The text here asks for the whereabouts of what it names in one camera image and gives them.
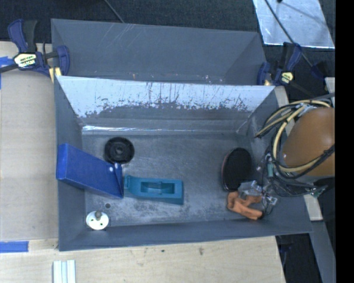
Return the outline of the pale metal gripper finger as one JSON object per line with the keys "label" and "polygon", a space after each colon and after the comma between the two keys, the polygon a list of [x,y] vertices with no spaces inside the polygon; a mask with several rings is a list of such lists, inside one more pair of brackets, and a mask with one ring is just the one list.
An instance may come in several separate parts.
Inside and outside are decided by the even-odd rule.
{"label": "pale metal gripper finger", "polygon": [[263,216],[269,215],[273,211],[277,202],[278,199],[276,197],[272,197],[270,195],[262,196],[261,204],[263,206]]}
{"label": "pale metal gripper finger", "polygon": [[239,188],[240,197],[246,198],[247,196],[261,196],[263,194],[263,188],[258,184],[256,180],[243,182]]}

